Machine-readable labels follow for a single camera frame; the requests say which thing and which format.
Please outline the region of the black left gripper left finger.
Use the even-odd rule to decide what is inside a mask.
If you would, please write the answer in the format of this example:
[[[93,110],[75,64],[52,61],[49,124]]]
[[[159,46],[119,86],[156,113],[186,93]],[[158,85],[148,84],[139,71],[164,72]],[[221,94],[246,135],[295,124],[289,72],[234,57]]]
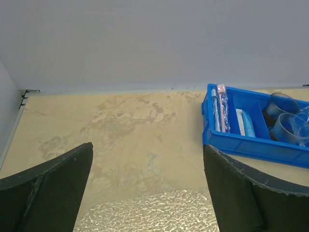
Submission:
[[[92,143],[0,180],[2,232],[71,232],[93,161]]]

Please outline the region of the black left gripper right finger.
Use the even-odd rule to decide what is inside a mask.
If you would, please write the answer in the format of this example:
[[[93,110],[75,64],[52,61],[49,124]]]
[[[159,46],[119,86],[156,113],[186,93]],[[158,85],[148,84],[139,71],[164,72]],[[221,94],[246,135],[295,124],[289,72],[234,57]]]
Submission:
[[[307,232],[309,188],[261,172],[211,145],[204,172],[222,232]]]

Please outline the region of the glass cup with brown band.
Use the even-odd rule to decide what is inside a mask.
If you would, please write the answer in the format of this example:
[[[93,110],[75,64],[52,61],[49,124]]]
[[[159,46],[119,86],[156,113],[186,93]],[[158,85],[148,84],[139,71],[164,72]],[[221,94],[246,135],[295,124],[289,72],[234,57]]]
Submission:
[[[272,93],[262,113],[268,128],[272,128],[280,114],[297,114],[299,104],[292,97],[283,93]]]

